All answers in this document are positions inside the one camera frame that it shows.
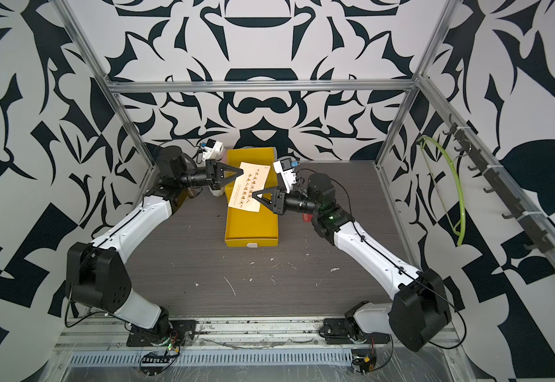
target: card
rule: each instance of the card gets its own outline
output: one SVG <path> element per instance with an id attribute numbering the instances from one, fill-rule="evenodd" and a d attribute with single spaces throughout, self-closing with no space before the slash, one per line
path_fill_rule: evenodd
<path id="1" fill-rule="evenodd" d="M 233 193 L 228 201 L 228 206 L 244 211 L 260 211 L 260 203 L 252 197 L 254 191 L 265 188 L 265 182 L 271 166 L 241 162 L 239 168 L 243 175 L 235 179 Z"/>

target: yellow box lid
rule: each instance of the yellow box lid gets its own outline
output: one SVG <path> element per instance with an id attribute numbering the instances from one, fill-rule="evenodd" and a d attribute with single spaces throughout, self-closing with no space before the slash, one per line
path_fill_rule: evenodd
<path id="1" fill-rule="evenodd" d="M 277 186 L 277 174 L 273 169 L 275 161 L 275 152 L 272 147 L 262 147 L 259 149 L 234 149 L 227 152 L 227 164 L 239 167 L 241 162 L 264 164 L 271 166 L 265 188 Z M 230 199 L 235 185 L 230 183 L 225 187 L 227 200 Z M 260 206 L 259 212 L 250 212 L 239 209 L 228 209 L 227 230 L 224 240 L 236 241 L 235 246 L 245 246 L 248 242 L 241 239 L 260 239 L 250 240 L 249 243 L 257 243 L 258 246 L 275 246 L 277 245 L 277 215 Z"/>

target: black and white patterned wall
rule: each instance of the black and white patterned wall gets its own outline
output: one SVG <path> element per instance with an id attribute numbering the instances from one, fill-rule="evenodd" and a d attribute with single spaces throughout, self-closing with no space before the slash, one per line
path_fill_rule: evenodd
<path id="1" fill-rule="evenodd" d="M 192 155 L 212 137 L 229 149 L 275 147 L 278 157 L 340 160 L 377 157 L 404 91 L 123 96 L 151 153 L 170 141 Z"/>
<path id="2" fill-rule="evenodd" d="M 75 0 L 113 80 L 411 78 L 445 0 Z"/>
<path id="3" fill-rule="evenodd" d="M 465 0 L 430 79 L 555 224 L 555 1 Z M 456 161 L 467 213 L 464 244 L 455 246 L 415 145 L 419 135 L 433 136 L 455 158 L 457 144 L 441 133 L 446 129 L 420 95 L 386 158 L 408 239 L 462 309 L 464 348 L 479 380 L 555 381 L 555 269 L 538 250 L 524 247 L 531 242 L 521 226 L 502 218 L 506 207 L 483 191 L 487 182 L 467 169 L 473 165 L 468 158 Z M 434 148 L 426 155 L 456 222 L 449 167 Z M 454 323 L 462 335 L 458 317 Z"/>
<path id="4" fill-rule="evenodd" d="M 47 361 L 67 249 L 127 214 L 145 172 L 52 5 L 0 1 L 0 381 Z"/>
<path id="5" fill-rule="evenodd" d="M 411 78 L 445 0 L 71 1 L 115 81 Z M 153 147 L 276 147 L 301 159 L 375 159 L 402 92 L 129 94 Z"/>

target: wooden table surface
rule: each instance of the wooden table surface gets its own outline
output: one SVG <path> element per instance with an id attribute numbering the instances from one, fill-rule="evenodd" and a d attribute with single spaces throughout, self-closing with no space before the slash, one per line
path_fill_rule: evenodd
<path id="1" fill-rule="evenodd" d="M 345 186 L 356 220 L 404 258 L 373 164 L 301 167 L 327 173 Z M 307 178 L 311 172 L 302 174 Z M 338 185 L 335 189 L 337 202 L 347 209 L 344 192 Z M 277 247 L 227 247 L 227 209 L 226 197 L 214 197 L 207 189 L 187 200 L 129 258 L 133 288 L 171 315 L 193 317 L 342 315 L 362 300 L 390 301 L 363 267 L 320 238 L 301 214 L 279 217 Z"/>

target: white paint speck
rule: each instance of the white paint speck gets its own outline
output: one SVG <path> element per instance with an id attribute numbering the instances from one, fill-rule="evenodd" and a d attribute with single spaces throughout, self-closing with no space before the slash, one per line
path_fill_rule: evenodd
<path id="1" fill-rule="evenodd" d="M 224 278 L 224 279 L 227 281 L 228 286 L 231 287 L 231 290 L 233 291 L 233 294 L 236 296 L 237 294 L 235 293 L 235 289 L 233 289 L 233 286 L 231 285 L 231 282 L 227 278 Z"/>

